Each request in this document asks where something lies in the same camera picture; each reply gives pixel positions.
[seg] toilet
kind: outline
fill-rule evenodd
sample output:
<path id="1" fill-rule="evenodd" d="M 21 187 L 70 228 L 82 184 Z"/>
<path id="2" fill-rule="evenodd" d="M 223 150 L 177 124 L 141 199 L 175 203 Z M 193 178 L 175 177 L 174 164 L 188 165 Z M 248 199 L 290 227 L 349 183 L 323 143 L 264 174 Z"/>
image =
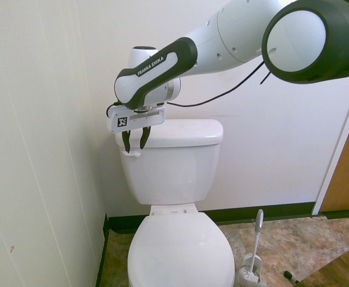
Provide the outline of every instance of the toilet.
<path id="1" fill-rule="evenodd" d="M 222 125 L 216 120 L 166 120 L 151 127 L 143 150 L 133 130 L 130 153 L 116 134 L 129 189 L 151 206 L 128 254 L 130 287 L 232 287 L 229 242 L 195 202 L 216 173 Z"/>

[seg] franka emika logo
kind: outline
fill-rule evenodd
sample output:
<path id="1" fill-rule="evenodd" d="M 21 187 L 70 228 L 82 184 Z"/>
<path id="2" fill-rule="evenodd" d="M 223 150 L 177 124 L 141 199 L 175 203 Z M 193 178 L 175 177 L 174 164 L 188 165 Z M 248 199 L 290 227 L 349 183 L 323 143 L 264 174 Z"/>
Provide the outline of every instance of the franka emika logo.
<path id="1" fill-rule="evenodd" d="M 128 118 L 118 118 L 117 127 L 125 127 L 128 124 Z"/>
<path id="2" fill-rule="evenodd" d="M 137 72 L 137 76 L 142 76 L 144 75 L 146 72 L 148 72 L 150 69 L 154 68 L 155 66 L 161 64 L 162 62 L 164 62 L 166 60 L 166 56 L 161 56 L 158 59 L 152 61 L 149 65 L 145 66 L 143 69 L 139 70 Z"/>

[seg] baseboard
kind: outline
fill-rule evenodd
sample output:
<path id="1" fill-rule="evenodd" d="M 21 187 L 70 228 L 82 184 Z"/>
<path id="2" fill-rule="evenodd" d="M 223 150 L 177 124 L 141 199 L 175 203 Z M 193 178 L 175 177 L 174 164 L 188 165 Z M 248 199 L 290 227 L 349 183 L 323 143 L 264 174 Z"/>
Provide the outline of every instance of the baseboard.
<path id="1" fill-rule="evenodd" d="M 270 206 L 242 207 L 219 210 L 204 210 L 217 225 L 238 222 L 253 222 L 258 209 L 265 213 L 265 220 L 311 216 L 315 202 L 280 204 Z M 109 228 L 116 233 L 134 233 L 147 215 L 118 216 L 109 218 Z"/>
<path id="2" fill-rule="evenodd" d="M 321 212 L 328 219 L 349 218 L 349 210 L 324 211 Z"/>
<path id="3" fill-rule="evenodd" d="M 109 230 L 110 230 L 109 219 L 108 219 L 108 215 L 105 214 L 104 226 L 102 227 L 102 231 L 104 232 L 105 240 L 104 240 L 104 247 L 102 248 L 101 262 L 100 262 L 100 266 L 99 266 L 98 274 L 97 274 L 96 287 L 100 287 L 100 283 L 101 283 L 102 271 L 104 269 L 105 256 L 107 254 Z"/>

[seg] vinyl floor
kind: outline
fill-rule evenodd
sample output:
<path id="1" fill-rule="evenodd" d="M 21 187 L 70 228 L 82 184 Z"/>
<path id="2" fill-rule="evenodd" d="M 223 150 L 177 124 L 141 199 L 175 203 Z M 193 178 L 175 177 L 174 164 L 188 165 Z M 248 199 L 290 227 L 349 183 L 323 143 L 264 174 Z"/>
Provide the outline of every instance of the vinyl floor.
<path id="1" fill-rule="evenodd" d="M 219 226 L 229 241 L 236 268 L 252 253 L 254 223 Z M 133 234 L 110 230 L 101 287 L 128 287 L 127 258 Z M 293 286 L 285 270 L 301 281 L 349 250 L 349 218 L 314 216 L 265 221 L 257 249 L 263 261 L 262 276 L 268 287 Z"/>

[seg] toilet brush holder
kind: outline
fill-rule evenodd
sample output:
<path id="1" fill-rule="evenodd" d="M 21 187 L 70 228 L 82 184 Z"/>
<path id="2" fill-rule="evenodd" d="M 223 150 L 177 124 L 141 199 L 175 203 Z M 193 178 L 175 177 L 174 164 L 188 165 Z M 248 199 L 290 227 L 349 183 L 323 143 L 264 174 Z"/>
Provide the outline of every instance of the toilet brush holder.
<path id="1" fill-rule="evenodd" d="M 255 256 L 253 272 L 250 272 L 252 257 L 251 253 L 245 254 L 243 257 L 234 287 L 266 287 L 266 282 L 260 275 L 262 259 L 258 255 Z"/>

